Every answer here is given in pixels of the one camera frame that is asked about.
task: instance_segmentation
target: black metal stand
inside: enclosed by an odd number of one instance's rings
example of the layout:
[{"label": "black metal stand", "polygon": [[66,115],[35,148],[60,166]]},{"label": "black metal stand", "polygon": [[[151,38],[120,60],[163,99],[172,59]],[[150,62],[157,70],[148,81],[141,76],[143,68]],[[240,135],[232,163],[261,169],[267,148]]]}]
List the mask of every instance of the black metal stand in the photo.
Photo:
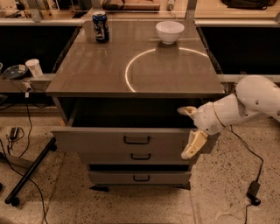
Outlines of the black metal stand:
[{"label": "black metal stand", "polygon": [[6,204],[12,204],[14,207],[19,205],[19,198],[17,198],[18,193],[20,192],[21,188],[25,185],[25,182],[30,178],[30,176],[35,172],[36,168],[39,166],[39,164],[42,162],[42,160],[45,158],[48,151],[55,151],[56,145],[55,145],[56,139],[53,137],[50,142],[45,146],[45,148],[42,150],[42,152],[38,155],[36,160],[32,163],[32,165],[28,168],[24,176],[18,181],[15,188],[11,191],[10,195],[5,200]]}]

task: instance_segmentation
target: can lid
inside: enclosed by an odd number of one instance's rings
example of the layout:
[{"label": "can lid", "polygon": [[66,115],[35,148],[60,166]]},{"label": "can lid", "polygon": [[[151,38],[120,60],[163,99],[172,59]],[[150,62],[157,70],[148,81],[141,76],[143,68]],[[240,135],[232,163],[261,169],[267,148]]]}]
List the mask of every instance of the can lid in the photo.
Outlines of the can lid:
[{"label": "can lid", "polygon": [[94,12],[94,16],[103,16],[103,15],[105,15],[105,11],[98,10]]}]

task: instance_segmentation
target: white object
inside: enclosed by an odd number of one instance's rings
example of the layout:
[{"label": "white object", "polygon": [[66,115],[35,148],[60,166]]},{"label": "white object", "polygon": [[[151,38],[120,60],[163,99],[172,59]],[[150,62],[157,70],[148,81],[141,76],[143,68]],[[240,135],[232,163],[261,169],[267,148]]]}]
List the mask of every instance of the white object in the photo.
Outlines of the white object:
[{"label": "white object", "polygon": [[164,21],[156,25],[157,35],[167,45],[175,43],[182,34],[185,27],[174,21]]},{"label": "white object", "polygon": [[43,74],[38,59],[29,59],[25,62],[34,77],[39,77]]},{"label": "white object", "polygon": [[199,108],[178,108],[182,115],[190,116],[199,129],[191,133],[182,158],[190,158],[202,148],[204,137],[222,132],[228,125],[272,116],[280,122],[280,88],[260,75],[244,77],[236,85],[236,95],[230,94],[216,102]]}]

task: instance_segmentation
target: white bowl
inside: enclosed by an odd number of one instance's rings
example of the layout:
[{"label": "white bowl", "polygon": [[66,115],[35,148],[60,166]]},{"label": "white bowl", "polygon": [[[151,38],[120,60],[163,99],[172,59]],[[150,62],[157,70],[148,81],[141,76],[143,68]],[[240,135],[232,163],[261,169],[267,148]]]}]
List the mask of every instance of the white bowl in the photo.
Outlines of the white bowl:
[{"label": "white bowl", "polygon": [[156,25],[156,28],[157,35],[167,45],[175,43],[185,29],[181,23],[174,21],[160,22]]}]

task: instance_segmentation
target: black bag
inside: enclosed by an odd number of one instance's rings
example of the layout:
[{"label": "black bag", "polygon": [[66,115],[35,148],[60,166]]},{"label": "black bag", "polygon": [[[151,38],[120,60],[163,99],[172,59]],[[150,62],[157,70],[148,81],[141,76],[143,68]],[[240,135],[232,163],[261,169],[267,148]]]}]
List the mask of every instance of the black bag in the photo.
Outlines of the black bag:
[{"label": "black bag", "polygon": [[221,0],[228,8],[247,10],[266,10],[276,0]]}]

